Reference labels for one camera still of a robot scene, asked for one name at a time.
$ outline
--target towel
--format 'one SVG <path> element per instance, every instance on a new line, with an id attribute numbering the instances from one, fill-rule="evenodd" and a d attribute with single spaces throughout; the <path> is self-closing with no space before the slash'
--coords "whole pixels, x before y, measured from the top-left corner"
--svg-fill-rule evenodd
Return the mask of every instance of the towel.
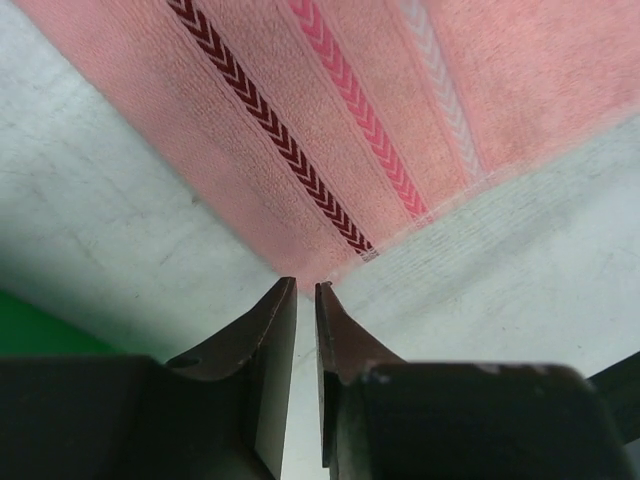
<path id="1" fill-rule="evenodd" d="M 17 4 L 302 288 L 640 104 L 639 2 Z"/>

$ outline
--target white surface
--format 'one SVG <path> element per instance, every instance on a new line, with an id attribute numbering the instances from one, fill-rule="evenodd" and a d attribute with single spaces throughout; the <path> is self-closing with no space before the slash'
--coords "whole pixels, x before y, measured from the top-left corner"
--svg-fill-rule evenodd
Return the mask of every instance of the white surface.
<path id="1" fill-rule="evenodd" d="M 164 359 L 277 278 L 0 0 L 0 288 Z M 354 318 L 410 359 L 591 375 L 640 348 L 640 119 L 489 192 L 351 274 Z M 313 306 L 300 299 L 283 478 L 320 468 Z"/>

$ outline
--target chevron pattern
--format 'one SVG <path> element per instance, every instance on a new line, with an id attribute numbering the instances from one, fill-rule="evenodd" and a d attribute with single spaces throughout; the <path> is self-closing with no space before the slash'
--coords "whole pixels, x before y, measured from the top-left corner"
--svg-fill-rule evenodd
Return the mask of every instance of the chevron pattern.
<path id="1" fill-rule="evenodd" d="M 364 137 L 378 157 L 380 165 L 404 207 L 414 219 L 425 216 L 428 213 L 426 205 L 409 178 L 380 120 L 376 117 L 373 107 L 360 88 L 351 66 L 342 55 L 318 6 L 312 0 L 290 0 L 289 6 L 349 111 L 362 129 Z"/>
<path id="2" fill-rule="evenodd" d="M 427 11 L 420 0 L 400 0 L 399 3 L 406 23 L 413 32 L 416 46 L 422 54 L 422 59 L 429 71 L 438 107 L 451 129 L 459 157 L 469 177 L 468 181 L 470 183 L 480 182 L 484 180 L 485 172 L 473 143 L 471 130 L 460 106 L 455 87 L 447 72 Z"/>
<path id="3" fill-rule="evenodd" d="M 204 13 L 192 0 L 167 0 L 200 49 L 222 74 L 227 84 L 256 119 L 287 165 L 322 213 L 331 221 L 347 243 L 365 260 L 377 255 L 375 249 L 351 221 L 333 194 L 324 185 L 313 165 L 307 160 L 285 125 L 260 95 L 255 84 L 247 78 L 231 50 L 222 42 Z"/>

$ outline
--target dark red chevron stripe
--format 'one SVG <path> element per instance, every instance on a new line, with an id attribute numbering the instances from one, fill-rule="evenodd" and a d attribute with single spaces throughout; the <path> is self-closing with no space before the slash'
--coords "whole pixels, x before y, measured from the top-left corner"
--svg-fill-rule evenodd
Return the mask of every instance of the dark red chevron stripe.
<path id="1" fill-rule="evenodd" d="M 220 35 L 192 0 L 167 0 L 167 3 L 192 35 L 198 46 L 207 55 L 211 63 L 222 74 L 227 84 L 233 88 L 245 104 L 247 112 L 256 119 L 269 135 L 282 158 L 322 213 L 331 220 L 346 242 L 367 260 L 375 257 L 371 243 L 362 235 L 351 221 L 333 194 L 326 188 L 315 168 L 298 147 L 287 127 L 280 122 L 266 100 L 260 95 L 255 84 L 249 79 L 231 50 L 222 42 Z"/>

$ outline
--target green object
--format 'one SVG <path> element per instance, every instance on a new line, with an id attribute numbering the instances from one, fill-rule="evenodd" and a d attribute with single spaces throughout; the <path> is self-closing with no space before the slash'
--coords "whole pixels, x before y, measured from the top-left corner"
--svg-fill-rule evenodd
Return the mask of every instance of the green object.
<path id="1" fill-rule="evenodd" d="M 0 292 L 0 355 L 117 352 L 92 335 Z"/>

